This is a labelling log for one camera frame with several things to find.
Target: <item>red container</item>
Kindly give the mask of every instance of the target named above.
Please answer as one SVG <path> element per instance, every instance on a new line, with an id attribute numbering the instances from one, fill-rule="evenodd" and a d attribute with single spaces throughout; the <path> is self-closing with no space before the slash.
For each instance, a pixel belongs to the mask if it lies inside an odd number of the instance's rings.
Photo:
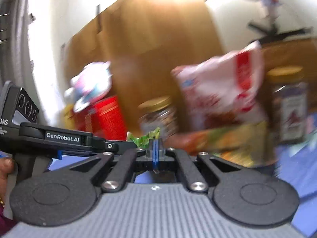
<path id="1" fill-rule="evenodd" d="M 112 96 L 75 114 L 77 129 L 107 140 L 126 140 L 127 129 L 117 96 Z"/>

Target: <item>black circular joint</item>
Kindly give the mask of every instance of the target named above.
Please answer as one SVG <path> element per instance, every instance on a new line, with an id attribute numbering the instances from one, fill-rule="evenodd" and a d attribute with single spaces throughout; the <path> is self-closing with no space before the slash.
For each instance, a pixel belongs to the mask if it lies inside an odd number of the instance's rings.
<path id="1" fill-rule="evenodd" d="M 32 116 L 31 116 L 32 120 L 35 121 L 37 118 L 37 111 L 35 109 L 33 109 L 32 111 Z"/>
<path id="2" fill-rule="evenodd" d="M 230 219 L 254 227 L 289 223 L 298 206 L 296 190 L 288 183 L 251 169 L 225 173 L 213 192 L 215 205 Z"/>
<path id="3" fill-rule="evenodd" d="M 35 226 L 60 226 L 83 217 L 97 201 L 85 173 L 55 171 L 19 183 L 10 196 L 16 220 Z"/>
<path id="4" fill-rule="evenodd" d="M 18 100 L 19 107 L 23 108 L 24 107 L 24 103 L 25 103 L 25 96 L 23 94 L 21 94 L 19 96 L 19 100 Z"/>
<path id="5" fill-rule="evenodd" d="M 27 101 L 26 104 L 25 104 L 25 108 L 24 108 L 24 112 L 25 112 L 25 115 L 27 117 L 30 117 L 31 115 L 31 112 L 32 112 L 32 104 L 30 101 Z"/>

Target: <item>jar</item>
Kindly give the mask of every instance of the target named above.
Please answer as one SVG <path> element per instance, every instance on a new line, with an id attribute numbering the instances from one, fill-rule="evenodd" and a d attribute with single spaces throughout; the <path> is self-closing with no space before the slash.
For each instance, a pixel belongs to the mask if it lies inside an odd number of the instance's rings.
<path id="1" fill-rule="evenodd" d="M 178 130 L 176 109 L 169 96 L 148 100 L 138 106 L 142 113 L 140 126 L 143 134 L 160 128 L 160 137 L 164 140 Z"/>
<path id="2" fill-rule="evenodd" d="M 305 140 L 307 119 L 307 83 L 300 66 L 279 67 L 267 76 L 273 86 L 275 141 L 294 144 Z"/>

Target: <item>yellow jar lid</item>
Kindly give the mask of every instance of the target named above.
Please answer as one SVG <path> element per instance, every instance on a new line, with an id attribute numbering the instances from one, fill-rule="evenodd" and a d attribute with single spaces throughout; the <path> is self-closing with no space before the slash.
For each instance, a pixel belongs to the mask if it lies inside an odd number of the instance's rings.
<path id="1" fill-rule="evenodd" d="M 304 73 L 301 66 L 285 66 L 270 70 L 267 76 L 272 83 L 295 83 L 304 78 Z"/>
<path id="2" fill-rule="evenodd" d="M 164 96 L 148 100 L 140 104 L 138 108 L 143 114 L 153 113 L 169 106 L 171 103 L 171 98 L 169 96 Z"/>

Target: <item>maroon sleeve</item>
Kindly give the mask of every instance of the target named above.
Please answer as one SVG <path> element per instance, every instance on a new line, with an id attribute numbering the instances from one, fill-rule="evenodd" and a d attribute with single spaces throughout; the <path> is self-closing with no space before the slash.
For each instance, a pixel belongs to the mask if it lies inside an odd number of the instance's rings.
<path id="1" fill-rule="evenodd" d="M 15 221 L 3 216 L 3 207 L 0 205 L 0 236 L 4 235 L 16 224 Z"/>

